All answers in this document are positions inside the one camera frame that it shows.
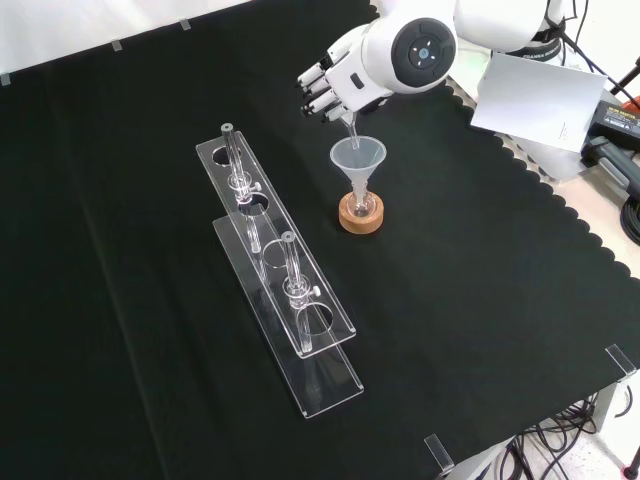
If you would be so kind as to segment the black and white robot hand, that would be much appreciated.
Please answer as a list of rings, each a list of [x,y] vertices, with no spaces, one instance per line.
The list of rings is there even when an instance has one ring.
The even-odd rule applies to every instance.
[[[324,121],[332,122],[379,105],[393,94],[376,83],[364,65],[364,41],[371,27],[361,25],[342,35],[298,76],[296,86],[305,99],[301,107],[305,117],[321,114]]]

